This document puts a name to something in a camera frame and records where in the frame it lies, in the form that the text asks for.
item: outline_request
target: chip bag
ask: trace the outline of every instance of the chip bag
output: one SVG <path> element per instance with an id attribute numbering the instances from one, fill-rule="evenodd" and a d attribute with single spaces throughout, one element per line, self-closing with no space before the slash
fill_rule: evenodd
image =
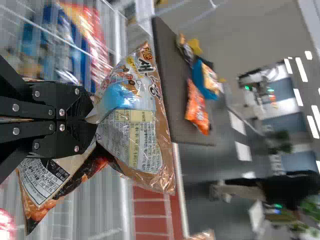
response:
<path id="1" fill-rule="evenodd" d="M 98 143 L 115 156 L 125 176 L 148 189 L 174 194 L 172 145 L 149 44 L 122 59 L 101 86 L 96 114 L 90 117 L 99 123 Z"/>
<path id="2" fill-rule="evenodd" d="M 197 233 L 185 240 L 215 240 L 215 233 L 213 230 L 203 231 L 201 233 Z"/>
<path id="3" fill-rule="evenodd" d="M 202 63 L 202 73 L 204 78 L 204 87 L 214 92 L 218 96 L 219 83 L 218 83 L 217 74 L 204 63 Z"/>
<path id="4" fill-rule="evenodd" d="M 24 213 L 25 232 L 29 235 L 48 211 L 81 183 L 112 162 L 114 157 L 96 142 L 82 155 L 60 159 L 28 156 L 16 169 Z"/>
<path id="5" fill-rule="evenodd" d="M 210 122 L 206 112 L 205 98 L 191 79 L 188 79 L 187 82 L 189 101 L 184 118 L 192 122 L 204 135 L 209 135 Z"/>
<path id="6" fill-rule="evenodd" d="M 205 99 L 218 100 L 220 88 L 217 75 L 200 59 L 192 66 L 192 80 Z"/>

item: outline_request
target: black clothing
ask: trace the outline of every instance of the black clothing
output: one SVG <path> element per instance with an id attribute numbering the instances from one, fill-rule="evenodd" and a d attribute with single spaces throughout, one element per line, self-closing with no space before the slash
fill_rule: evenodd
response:
<path id="1" fill-rule="evenodd" d="M 267 203 L 281 204 L 292 211 L 297 210 L 307 196 L 320 191 L 320 176 L 311 170 L 289 171 L 286 175 L 271 176 L 258 182 Z"/>

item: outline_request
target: pants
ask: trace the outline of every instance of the pants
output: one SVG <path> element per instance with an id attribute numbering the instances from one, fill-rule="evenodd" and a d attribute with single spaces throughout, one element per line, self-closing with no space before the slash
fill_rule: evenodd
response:
<path id="1" fill-rule="evenodd" d="M 262 182 L 262 178 L 234 178 L 225 180 L 224 186 L 217 186 L 218 193 L 237 195 L 241 198 L 262 200 L 265 201 L 265 194 L 259 188 L 259 182 Z M 195 198 L 209 198 L 210 186 L 214 184 L 212 181 L 199 182 L 194 184 L 184 185 L 184 192 L 186 199 Z"/>
<path id="2" fill-rule="evenodd" d="M 264 192 L 257 186 L 240 186 L 240 185 L 216 185 L 214 188 L 222 194 L 236 195 L 244 199 L 266 201 Z"/>
<path id="3" fill-rule="evenodd" d="M 215 185 L 219 194 L 236 195 L 244 199 L 266 201 L 266 196 L 260 188 L 261 178 L 235 178 L 225 180 L 223 185 Z"/>

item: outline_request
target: floor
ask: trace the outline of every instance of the floor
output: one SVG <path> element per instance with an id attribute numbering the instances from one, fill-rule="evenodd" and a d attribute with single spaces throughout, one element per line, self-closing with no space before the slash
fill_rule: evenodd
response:
<path id="1" fill-rule="evenodd" d="M 231 203 L 210 202 L 198 185 L 244 174 L 257 178 L 272 175 L 264 138 L 229 113 L 224 96 L 219 102 L 218 114 L 212 111 L 215 146 L 179 144 L 189 231 L 192 235 L 210 228 L 217 240 L 251 240 L 255 234 L 248 210 L 254 202 L 236 197 Z"/>

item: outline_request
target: orange snack bag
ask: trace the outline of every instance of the orange snack bag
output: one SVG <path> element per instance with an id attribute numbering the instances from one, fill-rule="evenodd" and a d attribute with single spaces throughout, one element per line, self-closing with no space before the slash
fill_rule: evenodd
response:
<path id="1" fill-rule="evenodd" d="M 192 122 L 204 135 L 209 135 L 210 122 L 206 111 L 205 98 L 191 79 L 187 81 L 189 101 L 184 118 Z"/>

